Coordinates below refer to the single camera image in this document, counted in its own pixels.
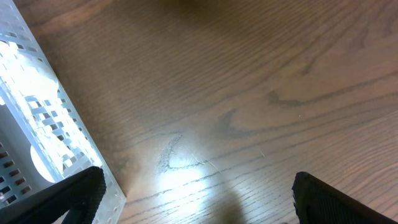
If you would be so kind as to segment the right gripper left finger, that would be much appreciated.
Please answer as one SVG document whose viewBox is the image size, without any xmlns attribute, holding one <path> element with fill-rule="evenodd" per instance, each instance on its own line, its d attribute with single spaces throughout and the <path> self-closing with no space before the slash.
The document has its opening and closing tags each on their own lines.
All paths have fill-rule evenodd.
<svg viewBox="0 0 398 224">
<path fill-rule="evenodd" d="M 1 209 L 1 223 L 91 224 L 106 192 L 103 169 L 92 166 Z"/>
</svg>

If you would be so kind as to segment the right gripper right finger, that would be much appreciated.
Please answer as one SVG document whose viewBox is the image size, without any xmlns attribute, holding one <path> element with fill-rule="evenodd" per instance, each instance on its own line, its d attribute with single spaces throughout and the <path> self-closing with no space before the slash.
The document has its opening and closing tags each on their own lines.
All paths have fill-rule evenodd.
<svg viewBox="0 0 398 224">
<path fill-rule="evenodd" d="M 308 172 L 298 172 L 292 186 L 300 224 L 397 224 Z"/>
</svg>

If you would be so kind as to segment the clear white plastic basket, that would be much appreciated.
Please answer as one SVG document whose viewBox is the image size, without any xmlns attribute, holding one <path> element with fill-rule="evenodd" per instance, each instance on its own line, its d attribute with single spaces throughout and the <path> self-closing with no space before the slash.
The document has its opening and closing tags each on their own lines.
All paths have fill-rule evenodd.
<svg viewBox="0 0 398 224">
<path fill-rule="evenodd" d="M 1 0 L 1 208 L 89 167 L 106 191 L 94 223 L 116 223 L 126 198 L 11 0 Z"/>
</svg>

